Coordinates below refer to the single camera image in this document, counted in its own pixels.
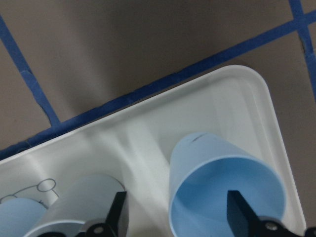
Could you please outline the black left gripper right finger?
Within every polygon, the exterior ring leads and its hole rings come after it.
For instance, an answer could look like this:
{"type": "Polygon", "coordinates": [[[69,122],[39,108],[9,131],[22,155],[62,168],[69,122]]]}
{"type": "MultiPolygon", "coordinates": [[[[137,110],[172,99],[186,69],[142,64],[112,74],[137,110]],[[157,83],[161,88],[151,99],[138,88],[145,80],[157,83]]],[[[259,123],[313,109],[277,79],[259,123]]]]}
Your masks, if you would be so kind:
{"type": "Polygon", "coordinates": [[[227,221],[235,237],[254,237],[259,217],[239,191],[227,193],[227,221]]]}

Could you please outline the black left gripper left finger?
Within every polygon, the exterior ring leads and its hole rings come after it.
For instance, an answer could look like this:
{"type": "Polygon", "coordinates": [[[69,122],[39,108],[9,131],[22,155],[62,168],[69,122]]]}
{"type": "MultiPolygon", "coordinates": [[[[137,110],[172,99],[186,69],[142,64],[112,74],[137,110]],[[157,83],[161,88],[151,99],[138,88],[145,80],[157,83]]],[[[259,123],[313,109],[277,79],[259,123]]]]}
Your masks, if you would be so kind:
{"type": "Polygon", "coordinates": [[[125,237],[127,235],[127,192],[117,192],[106,221],[107,237],[125,237]]]}

